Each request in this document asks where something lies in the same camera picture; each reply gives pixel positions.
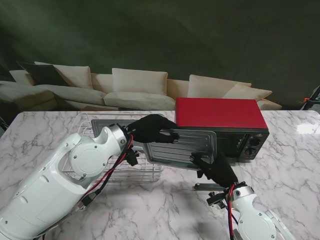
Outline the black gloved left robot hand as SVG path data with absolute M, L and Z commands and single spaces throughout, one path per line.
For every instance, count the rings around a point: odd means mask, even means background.
M 180 137 L 177 133 L 162 134 L 162 130 L 177 129 L 178 125 L 159 114 L 149 114 L 129 124 L 126 129 L 133 135 L 133 140 L 139 143 L 170 143 Z

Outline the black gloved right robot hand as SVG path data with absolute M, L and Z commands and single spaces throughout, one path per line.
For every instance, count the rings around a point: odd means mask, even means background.
M 202 178 L 205 175 L 208 180 L 213 180 L 223 188 L 230 188 L 238 182 L 238 178 L 227 157 L 220 150 L 217 150 L 216 158 L 211 164 L 202 160 L 202 155 L 199 153 L 192 153 L 190 161 L 199 168 L 196 171 L 198 178 Z

